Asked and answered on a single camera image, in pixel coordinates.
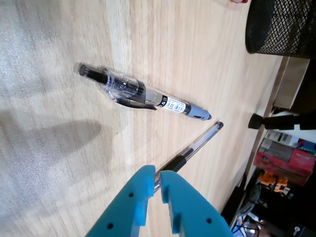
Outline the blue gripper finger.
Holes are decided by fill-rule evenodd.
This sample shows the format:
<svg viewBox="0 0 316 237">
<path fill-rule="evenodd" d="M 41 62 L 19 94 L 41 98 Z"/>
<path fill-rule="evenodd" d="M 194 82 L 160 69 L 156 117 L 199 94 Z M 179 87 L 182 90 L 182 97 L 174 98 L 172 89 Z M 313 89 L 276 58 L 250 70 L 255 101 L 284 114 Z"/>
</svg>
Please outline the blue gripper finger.
<svg viewBox="0 0 316 237">
<path fill-rule="evenodd" d="M 146 224 L 148 199 L 154 196 L 156 168 L 141 167 L 124 185 L 86 234 L 88 237 L 137 237 Z"/>
<path fill-rule="evenodd" d="M 171 231 L 180 237 L 232 237 L 221 214 L 184 178 L 160 173 L 162 202 L 168 204 Z"/>
</svg>

